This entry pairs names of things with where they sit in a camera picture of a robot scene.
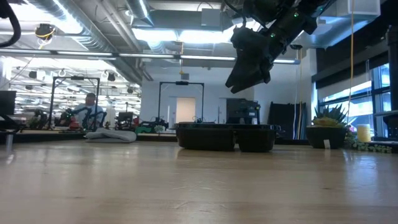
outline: table surface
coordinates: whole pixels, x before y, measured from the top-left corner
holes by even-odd
[[[393,154],[307,146],[275,146],[264,154],[191,151],[175,142],[14,148],[14,155],[0,154],[1,224],[398,219]]]

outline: large window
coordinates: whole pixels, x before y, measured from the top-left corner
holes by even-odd
[[[373,69],[371,77],[371,81],[351,88],[350,105],[348,105],[349,89],[346,89],[321,99],[319,109],[342,105],[345,112],[349,108],[348,124],[352,126],[353,131],[357,130],[359,124],[370,124],[372,136],[387,137],[387,126],[381,117],[376,117],[374,114],[391,110],[389,65]]]

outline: potted plant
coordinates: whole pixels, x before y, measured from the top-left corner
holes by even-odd
[[[322,113],[315,109],[317,115],[312,121],[313,125],[305,129],[312,147],[324,149],[328,143],[331,149],[344,146],[347,127],[343,122],[346,115],[341,111],[341,107],[342,105],[329,110],[327,106]]]

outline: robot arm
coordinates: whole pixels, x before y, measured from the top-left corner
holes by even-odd
[[[244,26],[235,28],[231,42],[236,49],[237,60],[225,85],[237,93],[265,82],[269,83],[269,71],[274,60],[286,52],[286,48],[304,30],[312,34],[317,28],[316,19],[336,0],[245,0],[243,16],[251,17],[264,26],[255,32]],[[270,28],[265,24],[275,21]]]

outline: doorway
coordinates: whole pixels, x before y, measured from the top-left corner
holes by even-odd
[[[192,122],[195,117],[195,98],[178,97],[175,122]]]

